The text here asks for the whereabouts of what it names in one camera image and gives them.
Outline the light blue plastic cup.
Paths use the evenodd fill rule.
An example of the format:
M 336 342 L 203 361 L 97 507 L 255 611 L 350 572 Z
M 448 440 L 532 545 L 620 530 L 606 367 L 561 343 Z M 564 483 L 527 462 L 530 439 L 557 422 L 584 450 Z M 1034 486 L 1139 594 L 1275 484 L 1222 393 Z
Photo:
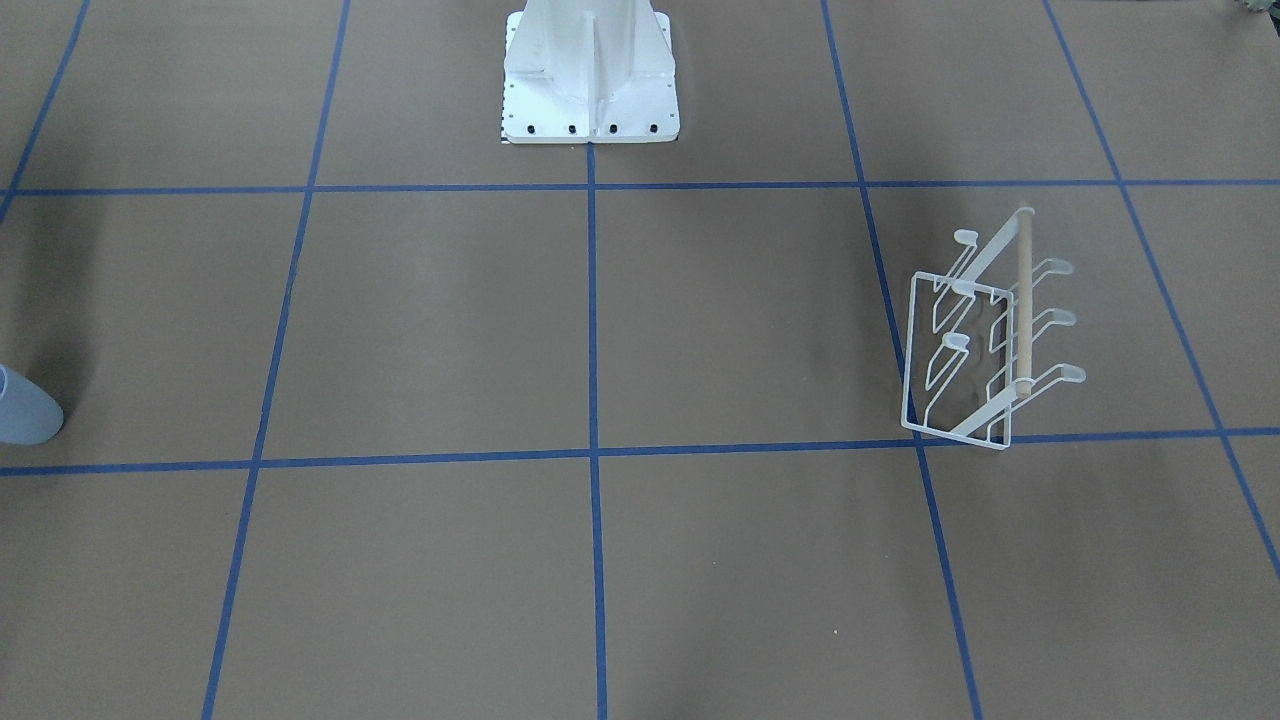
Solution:
M 59 433 L 65 420 L 58 401 L 20 373 L 1 365 L 1 442 L 41 445 Z

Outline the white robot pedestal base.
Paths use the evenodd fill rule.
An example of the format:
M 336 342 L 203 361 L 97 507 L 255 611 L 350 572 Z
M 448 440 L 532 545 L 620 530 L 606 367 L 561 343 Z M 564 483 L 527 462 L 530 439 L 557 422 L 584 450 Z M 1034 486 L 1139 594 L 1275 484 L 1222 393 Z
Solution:
M 681 113 L 671 18 L 649 1 L 529 1 L 506 18 L 500 138 L 667 143 Z

